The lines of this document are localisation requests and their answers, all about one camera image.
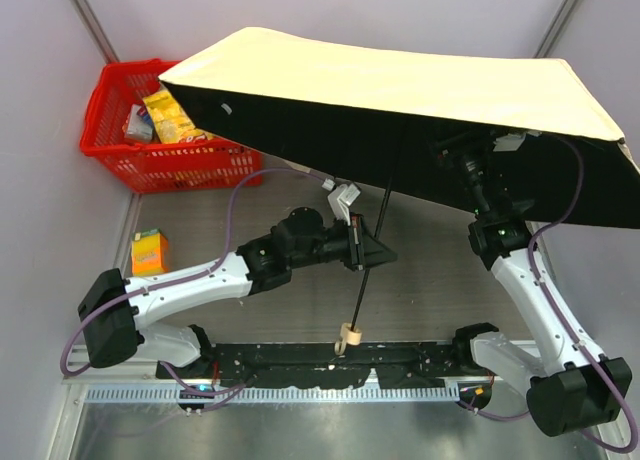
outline wall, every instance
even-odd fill
[[[561,1],[89,0],[126,60],[179,60],[246,26],[374,48],[531,57]]]
[[[68,0],[0,11],[0,445],[40,459],[75,308],[115,255],[129,194],[77,149],[103,61]]]
[[[638,25],[637,0],[584,0],[552,52],[569,61],[618,122],[636,161]],[[630,214],[634,208],[637,214],[637,205],[630,206]],[[562,226],[548,235],[547,248],[576,316],[611,357],[624,356],[635,372],[629,400],[640,416],[640,232]]]

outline orange and yellow box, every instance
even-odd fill
[[[131,242],[131,273],[136,277],[169,271],[169,241],[154,228],[138,232]]]

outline umbrella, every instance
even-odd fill
[[[524,218],[640,228],[624,135],[559,59],[374,50],[246,28],[161,75],[201,129],[285,160],[473,212],[472,148]]]

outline red basket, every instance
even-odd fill
[[[176,62],[114,63],[91,95],[80,150],[97,158],[137,193],[237,185],[262,166],[260,153],[223,138],[172,145],[127,145],[124,125],[133,104],[160,88],[158,75]],[[247,185],[259,185],[256,177]]]

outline open umbrella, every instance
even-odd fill
[[[563,60],[374,50],[246,28],[160,79],[199,128],[355,182],[384,188],[395,171],[394,191],[476,213],[461,169],[478,161],[534,221],[556,220],[575,190],[576,159],[560,134],[585,164],[567,222],[640,228],[640,174],[623,133]]]

